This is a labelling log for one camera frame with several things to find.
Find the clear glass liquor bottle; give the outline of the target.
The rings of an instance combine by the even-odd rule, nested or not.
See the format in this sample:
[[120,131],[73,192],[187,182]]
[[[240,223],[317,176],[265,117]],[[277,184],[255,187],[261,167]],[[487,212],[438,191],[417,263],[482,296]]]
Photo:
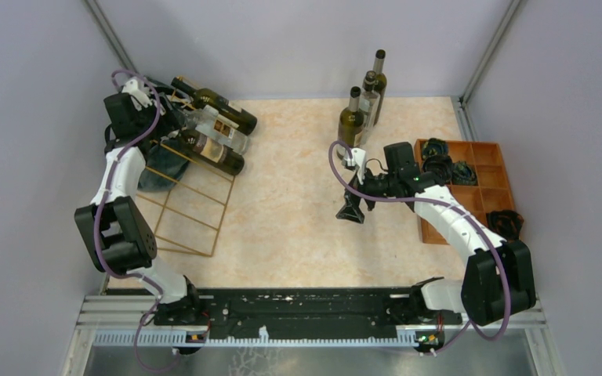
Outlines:
[[188,128],[208,136],[217,143],[244,155],[248,150],[247,135],[237,130],[238,125],[221,115],[218,110],[207,106],[198,110],[181,110]]

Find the dark labelled wine bottle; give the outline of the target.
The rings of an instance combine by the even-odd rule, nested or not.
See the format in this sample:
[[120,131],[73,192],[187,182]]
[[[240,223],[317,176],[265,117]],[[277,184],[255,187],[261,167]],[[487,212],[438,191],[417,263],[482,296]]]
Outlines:
[[229,175],[239,175],[245,166],[240,154],[194,129],[182,129],[176,138],[182,154],[202,160]]

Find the olive green wine bottle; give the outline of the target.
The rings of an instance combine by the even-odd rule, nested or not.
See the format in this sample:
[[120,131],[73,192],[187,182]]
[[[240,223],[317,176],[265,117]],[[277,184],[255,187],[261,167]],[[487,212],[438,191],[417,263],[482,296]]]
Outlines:
[[339,115],[338,140],[350,148],[361,145],[362,132],[365,126],[365,113],[360,108],[361,88],[353,86],[350,89],[348,105]]

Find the dark green wine bottle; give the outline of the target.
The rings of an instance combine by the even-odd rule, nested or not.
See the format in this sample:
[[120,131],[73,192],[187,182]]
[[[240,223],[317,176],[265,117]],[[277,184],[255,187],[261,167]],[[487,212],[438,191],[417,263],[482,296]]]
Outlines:
[[180,76],[173,78],[171,86],[187,95],[194,108],[210,106],[216,109],[219,114],[233,121],[239,132],[249,136],[256,129],[258,120],[253,114],[215,91],[207,88],[196,89]]

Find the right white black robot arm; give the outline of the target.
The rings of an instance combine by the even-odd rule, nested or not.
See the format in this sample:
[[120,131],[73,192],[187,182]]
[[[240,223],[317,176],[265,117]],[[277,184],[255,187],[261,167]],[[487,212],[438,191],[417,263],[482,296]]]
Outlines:
[[434,172],[423,172],[410,143],[385,148],[386,171],[373,174],[365,150],[342,141],[329,147],[329,165],[345,189],[339,219],[362,223],[360,209],[378,203],[402,203],[428,222],[458,253],[464,274],[460,280],[433,277],[413,286],[410,312],[420,323],[440,311],[463,313],[483,327],[504,324],[537,302],[531,252],[521,240],[508,241],[481,223],[453,196]]

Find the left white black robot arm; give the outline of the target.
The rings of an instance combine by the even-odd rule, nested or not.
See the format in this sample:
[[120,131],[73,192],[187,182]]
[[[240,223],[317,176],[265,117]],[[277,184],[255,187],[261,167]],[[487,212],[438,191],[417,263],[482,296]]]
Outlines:
[[158,312],[172,311],[185,324],[198,322],[204,304],[196,287],[158,258],[154,232],[136,204],[140,176],[155,142],[177,136],[182,126],[165,87],[128,73],[103,101],[106,168],[100,186],[74,221],[93,265],[112,278],[136,279],[157,299]]

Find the clear tall glass bottle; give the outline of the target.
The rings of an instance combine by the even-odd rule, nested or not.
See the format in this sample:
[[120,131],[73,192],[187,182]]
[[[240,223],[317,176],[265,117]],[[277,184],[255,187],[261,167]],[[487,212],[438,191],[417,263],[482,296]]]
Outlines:
[[361,133],[361,146],[364,146],[370,135],[372,129],[375,127],[375,115],[379,108],[380,94],[375,91],[375,84],[377,83],[377,74],[374,70],[369,70],[362,83],[361,98],[359,102],[359,108],[364,113],[364,127]]

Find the green bottle grey capsule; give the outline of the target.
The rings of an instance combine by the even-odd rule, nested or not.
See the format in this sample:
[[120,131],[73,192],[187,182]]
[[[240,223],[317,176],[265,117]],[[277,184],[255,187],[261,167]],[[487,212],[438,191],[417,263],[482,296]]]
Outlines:
[[383,66],[384,66],[385,58],[386,58],[386,51],[384,49],[378,49],[375,52],[375,60],[374,60],[372,69],[375,72],[375,80],[376,80],[376,83],[374,86],[374,91],[379,94],[379,102],[378,102],[377,111],[375,112],[374,125],[377,125],[379,122],[380,113],[383,108],[383,100],[384,100],[384,97],[386,94],[387,78],[386,78],[386,75],[383,73]]

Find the grey green fluffy cloth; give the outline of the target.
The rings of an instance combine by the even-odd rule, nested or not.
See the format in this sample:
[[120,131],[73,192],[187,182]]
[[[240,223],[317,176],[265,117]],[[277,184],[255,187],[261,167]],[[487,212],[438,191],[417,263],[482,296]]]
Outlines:
[[179,151],[183,144],[178,139],[167,139],[162,145],[156,144],[151,147],[147,156],[147,167],[140,175],[137,189],[142,192],[164,192],[171,190],[176,185],[176,180],[180,180],[189,161],[166,149]]

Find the black rosette middle tray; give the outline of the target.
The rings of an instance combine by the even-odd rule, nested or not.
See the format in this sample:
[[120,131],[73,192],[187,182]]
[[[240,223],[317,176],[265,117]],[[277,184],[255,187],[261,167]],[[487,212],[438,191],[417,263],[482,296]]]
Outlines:
[[452,181],[453,160],[447,154],[427,157],[422,163],[424,172],[435,173],[444,183]]

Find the dark rosette back compartment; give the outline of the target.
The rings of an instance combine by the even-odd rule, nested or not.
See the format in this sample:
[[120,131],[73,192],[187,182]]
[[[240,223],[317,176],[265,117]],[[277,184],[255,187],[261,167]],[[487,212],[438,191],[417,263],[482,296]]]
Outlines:
[[421,158],[423,161],[429,157],[448,155],[448,143],[438,138],[430,138],[421,145]]

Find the dark green rosette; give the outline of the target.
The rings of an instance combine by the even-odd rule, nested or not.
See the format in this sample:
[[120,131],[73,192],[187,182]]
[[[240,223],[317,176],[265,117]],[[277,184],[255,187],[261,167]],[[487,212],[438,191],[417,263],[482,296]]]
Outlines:
[[477,186],[476,170],[466,161],[456,161],[451,169],[451,183],[460,186]]

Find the orange compartment tray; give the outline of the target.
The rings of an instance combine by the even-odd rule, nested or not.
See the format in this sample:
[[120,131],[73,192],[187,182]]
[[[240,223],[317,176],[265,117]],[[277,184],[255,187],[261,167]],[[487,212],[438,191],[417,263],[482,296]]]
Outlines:
[[[421,145],[424,141],[426,139],[418,139],[413,146],[415,160],[419,163],[422,171]],[[487,228],[487,213],[505,209],[517,212],[498,144],[445,141],[448,143],[448,156],[451,157],[453,163],[466,161],[474,167],[477,173],[477,186],[447,183],[447,187],[460,204],[472,212]]]

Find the black rosette front compartment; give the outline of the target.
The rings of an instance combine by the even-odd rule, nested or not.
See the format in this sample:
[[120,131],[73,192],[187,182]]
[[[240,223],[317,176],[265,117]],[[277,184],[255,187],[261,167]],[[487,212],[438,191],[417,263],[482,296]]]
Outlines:
[[519,240],[524,225],[524,218],[514,210],[490,211],[486,214],[490,230],[504,237],[509,242]]

